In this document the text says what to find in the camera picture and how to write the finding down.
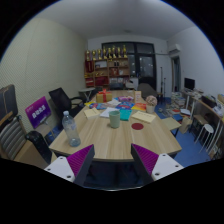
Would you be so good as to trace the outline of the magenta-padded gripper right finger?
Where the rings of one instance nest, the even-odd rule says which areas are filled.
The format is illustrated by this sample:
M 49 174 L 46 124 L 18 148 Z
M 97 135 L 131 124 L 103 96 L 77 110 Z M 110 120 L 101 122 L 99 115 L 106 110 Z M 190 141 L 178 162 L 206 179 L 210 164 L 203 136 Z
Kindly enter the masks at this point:
M 168 154 L 158 155 L 136 144 L 131 144 L 131 154 L 135 161 L 136 170 L 144 184 L 149 184 L 183 169 L 183 166 Z

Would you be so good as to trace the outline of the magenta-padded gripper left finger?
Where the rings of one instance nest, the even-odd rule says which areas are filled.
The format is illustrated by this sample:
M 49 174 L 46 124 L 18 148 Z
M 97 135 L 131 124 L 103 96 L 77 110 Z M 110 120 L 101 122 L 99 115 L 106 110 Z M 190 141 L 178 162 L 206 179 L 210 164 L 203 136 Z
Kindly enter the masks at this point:
M 59 156 L 45 171 L 82 186 L 94 155 L 94 145 L 91 144 L 68 157 Z

